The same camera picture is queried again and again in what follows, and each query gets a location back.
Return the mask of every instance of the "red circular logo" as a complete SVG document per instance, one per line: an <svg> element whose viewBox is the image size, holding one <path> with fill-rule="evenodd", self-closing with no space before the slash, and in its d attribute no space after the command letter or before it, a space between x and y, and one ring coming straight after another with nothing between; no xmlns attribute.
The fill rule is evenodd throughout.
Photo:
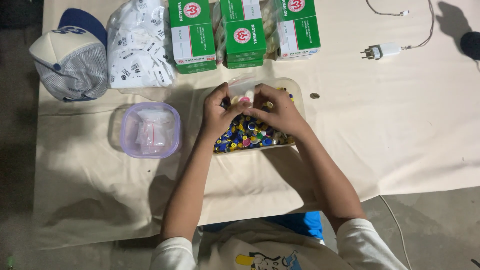
<svg viewBox="0 0 480 270"><path fill-rule="evenodd" d="M305 0L288 1L288 9L292 12L299 12L305 7Z"/></svg>
<svg viewBox="0 0 480 270"><path fill-rule="evenodd" d="M246 28L239 28L235 31L235 33L233 33L233 38L235 41L241 44L247 43L251 37L252 35L250 34L250 31L248 31Z"/></svg>
<svg viewBox="0 0 480 270"><path fill-rule="evenodd" d="M202 8L200 8L200 5L194 2L186 4L183 8L183 13L189 18L197 17L198 15L200 15L201 11Z"/></svg>

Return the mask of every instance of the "trucker cap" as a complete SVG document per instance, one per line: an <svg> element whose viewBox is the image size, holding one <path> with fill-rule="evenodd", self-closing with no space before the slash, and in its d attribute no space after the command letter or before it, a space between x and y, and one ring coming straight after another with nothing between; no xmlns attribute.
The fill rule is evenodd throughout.
<svg viewBox="0 0 480 270"><path fill-rule="evenodd" d="M107 91L107 32L88 12L67 9L57 30L30 47L45 88L55 98L88 101Z"/></svg>

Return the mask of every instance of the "plastic tray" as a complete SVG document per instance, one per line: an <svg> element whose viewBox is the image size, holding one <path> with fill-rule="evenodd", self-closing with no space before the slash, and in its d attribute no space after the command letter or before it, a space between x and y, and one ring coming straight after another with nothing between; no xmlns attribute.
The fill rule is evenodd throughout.
<svg viewBox="0 0 480 270"><path fill-rule="evenodd" d="M144 155L140 149L140 144L135 143L138 136L138 124L142 122L137 112L145 109L167 109L175 116L175 134L173 136L172 146L165 148L164 152ZM123 116L120 132L120 146L123 151L136 159L164 159L181 149L181 123L180 116L176 109L162 102L143 102L131 106Z"/></svg>
<svg viewBox="0 0 480 270"><path fill-rule="evenodd" d="M305 119L305 108L303 106L303 98L301 95L301 90L300 86L292 79L289 78L277 78L277 79L271 79L271 80L262 80L262 81L257 81L256 84L266 84L268 86L278 88L278 87L284 87L287 89L287 91L293 95L293 98L295 99L295 107L298 109L300 115ZM186 139L189 140L189 142L193 145L195 142L198 131L200 130L200 126L202 124L202 116L203 116L203 107L204 107L204 101L205 98L213 92L215 87L205 89L202 93L199 93L196 96L193 97L192 101L192 108L191 108L191 114L190 114L190 119L189 119L189 129L188 129L188 136ZM293 144L287 144L287 145L276 145L276 146L269 146L269 147L260 147L260 148L250 148L246 150L237 150L233 151L230 153L222 153L222 154L217 154L214 153L214 156L224 156L224 155L230 155L230 154L236 154L236 153L246 153L249 151L255 151L255 150L265 150L265 149L271 149L275 147L290 147L294 146L295 143Z"/></svg>

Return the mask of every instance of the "white t-shirt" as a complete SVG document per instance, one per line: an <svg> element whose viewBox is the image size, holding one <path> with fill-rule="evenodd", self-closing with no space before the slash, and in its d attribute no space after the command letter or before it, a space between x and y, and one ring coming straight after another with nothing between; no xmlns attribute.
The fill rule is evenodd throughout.
<svg viewBox="0 0 480 270"><path fill-rule="evenodd" d="M151 270L407 270L368 220L354 219L337 233L338 255L319 240L262 220L240 221L204 233L199 263L185 238L161 243Z"/></svg>

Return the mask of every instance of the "pink button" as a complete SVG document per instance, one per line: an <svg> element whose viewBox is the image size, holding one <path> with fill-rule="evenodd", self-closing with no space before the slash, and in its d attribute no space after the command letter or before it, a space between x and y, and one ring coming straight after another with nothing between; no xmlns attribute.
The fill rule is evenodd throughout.
<svg viewBox="0 0 480 270"><path fill-rule="evenodd" d="M250 145L251 141L250 139L243 140L243 146L248 147Z"/></svg>

